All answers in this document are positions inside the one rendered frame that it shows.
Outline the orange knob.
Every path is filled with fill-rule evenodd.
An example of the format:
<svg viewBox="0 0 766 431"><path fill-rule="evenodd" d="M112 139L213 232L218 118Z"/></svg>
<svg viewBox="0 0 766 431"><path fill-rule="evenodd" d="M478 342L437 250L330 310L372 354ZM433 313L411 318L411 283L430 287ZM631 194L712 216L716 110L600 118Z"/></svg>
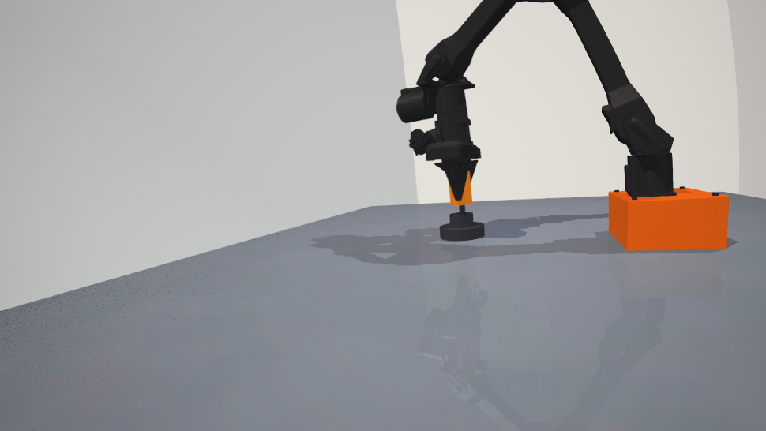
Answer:
<svg viewBox="0 0 766 431"><path fill-rule="evenodd" d="M449 187L449 190L450 190L451 205L472 204L470 171L468 171L467 180L466 180L465 186L464 186L464 195L462 197L462 200L456 201L454 196L453 196L453 194L452 194L452 190L451 190L450 187Z"/></svg>

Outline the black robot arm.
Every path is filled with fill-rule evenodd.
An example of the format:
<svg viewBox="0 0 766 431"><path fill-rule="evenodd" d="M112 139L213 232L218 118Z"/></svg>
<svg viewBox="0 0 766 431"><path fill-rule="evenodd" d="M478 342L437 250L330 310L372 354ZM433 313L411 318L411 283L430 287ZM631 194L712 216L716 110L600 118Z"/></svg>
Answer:
<svg viewBox="0 0 766 431"><path fill-rule="evenodd" d="M625 191L631 197L676 196L673 183L674 138L656 125L655 116L630 84L620 60L589 0L482 0L452 36L425 58L418 87L400 91L396 112L403 123L431 119L435 114L466 112L464 89L476 48L517 2L553 2L570 19L603 85L608 105L602 113L610 134L627 145ZM433 78L439 78L438 81Z"/></svg>

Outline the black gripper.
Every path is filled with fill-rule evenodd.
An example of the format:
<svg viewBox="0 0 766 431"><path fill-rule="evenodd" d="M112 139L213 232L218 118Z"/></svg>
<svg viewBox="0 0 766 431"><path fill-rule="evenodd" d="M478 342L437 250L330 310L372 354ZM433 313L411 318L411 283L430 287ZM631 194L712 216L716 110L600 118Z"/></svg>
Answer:
<svg viewBox="0 0 766 431"><path fill-rule="evenodd" d="M466 112L444 113L437 116L436 125L440 126L441 143L430 143L426 148L426 161L441 160L434 163L440 167L448 179L456 201L462 200L468 171L471 179L475 173L480 149L471 141L469 125L471 119Z"/></svg>

